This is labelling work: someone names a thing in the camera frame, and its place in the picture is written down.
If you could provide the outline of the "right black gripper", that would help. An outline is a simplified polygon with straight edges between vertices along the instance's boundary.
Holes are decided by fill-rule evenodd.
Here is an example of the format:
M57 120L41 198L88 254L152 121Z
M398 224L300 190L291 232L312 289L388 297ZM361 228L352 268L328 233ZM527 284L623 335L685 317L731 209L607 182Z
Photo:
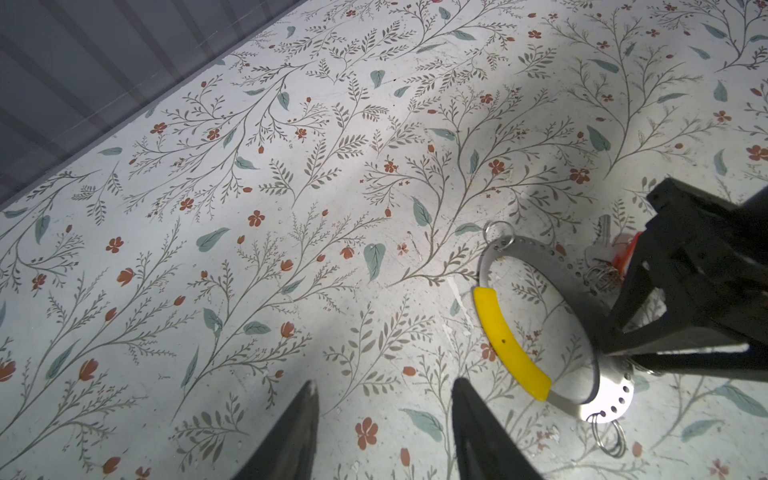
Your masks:
M666 178L600 337L659 374L767 381L767 191L734 204ZM749 347L741 352L666 354Z

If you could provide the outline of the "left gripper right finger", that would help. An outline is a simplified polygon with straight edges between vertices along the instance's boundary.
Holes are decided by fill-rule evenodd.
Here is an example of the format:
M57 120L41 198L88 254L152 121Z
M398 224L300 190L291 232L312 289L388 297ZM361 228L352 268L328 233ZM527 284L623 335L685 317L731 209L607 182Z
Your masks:
M452 426L461 480L543 479L463 377L452 387Z

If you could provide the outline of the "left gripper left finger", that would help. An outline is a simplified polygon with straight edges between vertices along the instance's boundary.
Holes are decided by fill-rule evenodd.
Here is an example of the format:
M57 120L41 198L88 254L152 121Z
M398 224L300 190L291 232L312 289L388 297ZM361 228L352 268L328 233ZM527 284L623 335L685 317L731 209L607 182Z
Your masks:
M310 479L318 423L317 386L307 381L233 479Z

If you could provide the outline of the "red key tag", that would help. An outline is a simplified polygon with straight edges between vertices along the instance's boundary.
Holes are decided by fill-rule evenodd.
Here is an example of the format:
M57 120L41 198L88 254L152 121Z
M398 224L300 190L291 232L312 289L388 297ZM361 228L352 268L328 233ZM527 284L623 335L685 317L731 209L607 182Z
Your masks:
M597 238L584 250L585 278L599 293L610 293L620 287L641 236L641 232L633 236L621 234L613 241L610 221L609 215L599 217Z

